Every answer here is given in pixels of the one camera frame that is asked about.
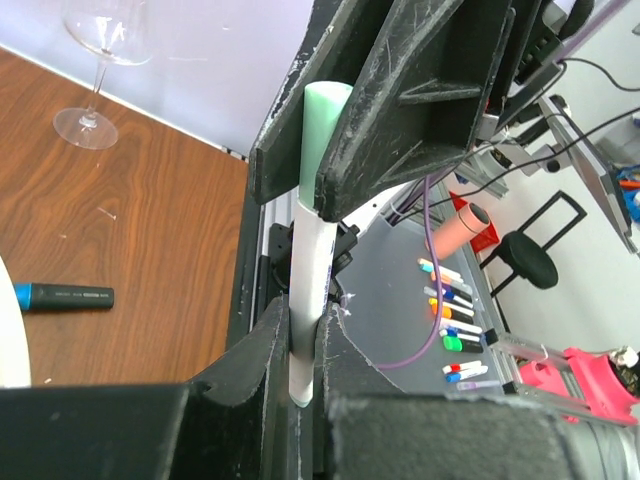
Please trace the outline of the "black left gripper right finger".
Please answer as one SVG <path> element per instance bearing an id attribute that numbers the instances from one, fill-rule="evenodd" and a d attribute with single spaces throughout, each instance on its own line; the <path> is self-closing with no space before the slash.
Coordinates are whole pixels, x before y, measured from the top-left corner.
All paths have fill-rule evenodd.
<path id="1" fill-rule="evenodd" d="M 316 332 L 313 468 L 316 479 L 387 479 L 402 391 L 347 337 L 343 312 L 328 307 Z"/>

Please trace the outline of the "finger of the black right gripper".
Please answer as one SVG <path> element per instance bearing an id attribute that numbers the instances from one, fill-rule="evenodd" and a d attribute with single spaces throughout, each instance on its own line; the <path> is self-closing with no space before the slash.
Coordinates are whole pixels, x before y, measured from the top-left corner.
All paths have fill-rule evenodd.
<path id="1" fill-rule="evenodd" d="M 266 204 L 299 184 L 304 89 L 353 86 L 391 9 L 383 0 L 315 1 L 298 51 L 249 156 L 249 189 Z"/>
<path id="2" fill-rule="evenodd" d="M 316 175 L 337 222 L 382 191 L 457 165 L 474 142 L 515 10 L 509 1 L 396 1 Z"/>

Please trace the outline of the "blue highlighter cap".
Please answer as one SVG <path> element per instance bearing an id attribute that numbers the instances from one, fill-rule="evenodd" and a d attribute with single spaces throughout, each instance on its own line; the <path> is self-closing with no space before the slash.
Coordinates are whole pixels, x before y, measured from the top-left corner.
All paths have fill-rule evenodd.
<path id="1" fill-rule="evenodd" d="M 21 311 L 29 311 L 32 303 L 32 284 L 14 283 L 13 288 Z"/>

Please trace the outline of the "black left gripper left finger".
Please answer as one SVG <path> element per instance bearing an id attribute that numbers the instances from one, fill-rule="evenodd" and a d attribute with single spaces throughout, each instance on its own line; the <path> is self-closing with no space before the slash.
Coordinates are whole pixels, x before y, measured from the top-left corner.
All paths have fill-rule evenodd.
<path id="1" fill-rule="evenodd" d="M 271 301 L 251 332 L 194 378 L 189 479 L 284 479 L 289 408 L 289 309 Z"/>

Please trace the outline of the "white pen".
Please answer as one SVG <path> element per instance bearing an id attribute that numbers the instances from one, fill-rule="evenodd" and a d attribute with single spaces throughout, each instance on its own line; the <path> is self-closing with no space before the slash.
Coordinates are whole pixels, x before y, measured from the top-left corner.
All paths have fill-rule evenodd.
<path id="1" fill-rule="evenodd" d="M 302 201 L 294 211 L 289 281 L 289 394 L 296 405 L 313 399 L 315 338 L 324 315 L 337 225 L 322 220 Z"/>

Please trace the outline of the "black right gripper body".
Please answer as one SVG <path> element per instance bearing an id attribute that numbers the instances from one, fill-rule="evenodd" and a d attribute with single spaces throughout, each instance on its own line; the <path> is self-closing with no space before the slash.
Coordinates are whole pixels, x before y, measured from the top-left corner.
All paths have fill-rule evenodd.
<path id="1" fill-rule="evenodd" d="M 509 91 L 525 85 L 563 42 L 583 28 L 593 1 L 514 1 L 510 32 L 485 110 L 484 123 L 502 128 L 512 110 Z"/>

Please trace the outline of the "black blue highlighter marker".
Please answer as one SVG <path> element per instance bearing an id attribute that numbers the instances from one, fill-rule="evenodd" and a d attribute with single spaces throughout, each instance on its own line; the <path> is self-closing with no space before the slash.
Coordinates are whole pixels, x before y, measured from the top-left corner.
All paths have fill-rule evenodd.
<path id="1" fill-rule="evenodd" d="M 115 292 L 109 287 L 31 284 L 31 312 L 108 310 L 115 304 Z"/>

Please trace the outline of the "light green pen cap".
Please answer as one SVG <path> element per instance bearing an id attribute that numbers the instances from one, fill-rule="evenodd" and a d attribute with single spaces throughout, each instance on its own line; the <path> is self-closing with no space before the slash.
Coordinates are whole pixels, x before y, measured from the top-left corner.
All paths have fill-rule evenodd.
<path id="1" fill-rule="evenodd" d="M 339 117 L 351 96 L 351 85 L 318 81 L 304 88 L 299 199 L 314 209 L 315 178 Z"/>

